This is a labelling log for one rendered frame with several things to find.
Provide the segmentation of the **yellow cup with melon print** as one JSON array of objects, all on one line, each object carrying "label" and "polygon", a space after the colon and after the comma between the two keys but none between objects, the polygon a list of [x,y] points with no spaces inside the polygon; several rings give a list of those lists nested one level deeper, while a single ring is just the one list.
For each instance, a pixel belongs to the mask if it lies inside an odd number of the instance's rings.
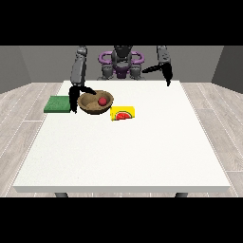
[{"label": "yellow cup with melon print", "polygon": [[111,121],[133,119],[134,117],[135,108],[133,106],[112,106],[110,108]]}]

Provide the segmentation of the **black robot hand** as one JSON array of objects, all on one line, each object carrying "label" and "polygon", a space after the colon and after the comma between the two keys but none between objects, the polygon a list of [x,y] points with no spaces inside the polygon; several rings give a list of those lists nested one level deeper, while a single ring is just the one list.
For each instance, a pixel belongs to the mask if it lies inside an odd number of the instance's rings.
[{"label": "black robot hand", "polygon": [[150,73],[155,71],[161,71],[167,85],[170,85],[173,78],[173,69],[170,63],[163,63],[160,65],[147,67],[142,71],[142,73]]},{"label": "black robot hand", "polygon": [[70,103],[70,110],[74,113],[77,113],[77,106],[78,106],[78,98],[80,97],[80,92],[89,93],[95,95],[96,92],[87,86],[77,86],[73,85],[69,88],[68,96],[69,96],[69,103]]}]

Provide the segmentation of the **brown wooden bowl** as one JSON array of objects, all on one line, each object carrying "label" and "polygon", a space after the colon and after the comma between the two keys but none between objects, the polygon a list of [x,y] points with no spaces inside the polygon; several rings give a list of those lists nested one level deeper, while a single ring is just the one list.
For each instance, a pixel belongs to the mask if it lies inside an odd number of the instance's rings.
[{"label": "brown wooden bowl", "polygon": [[[106,105],[99,105],[99,98],[106,98]],[[80,108],[90,115],[100,115],[105,113],[114,102],[113,96],[104,90],[97,90],[96,94],[84,93],[78,98]]]}]

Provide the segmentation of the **green square pad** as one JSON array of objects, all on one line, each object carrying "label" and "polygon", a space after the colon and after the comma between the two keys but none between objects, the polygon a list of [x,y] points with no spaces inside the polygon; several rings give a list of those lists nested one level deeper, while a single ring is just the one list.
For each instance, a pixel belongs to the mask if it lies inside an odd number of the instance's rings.
[{"label": "green square pad", "polygon": [[68,96],[50,96],[44,108],[45,113],[69,113],[70,103]]}]

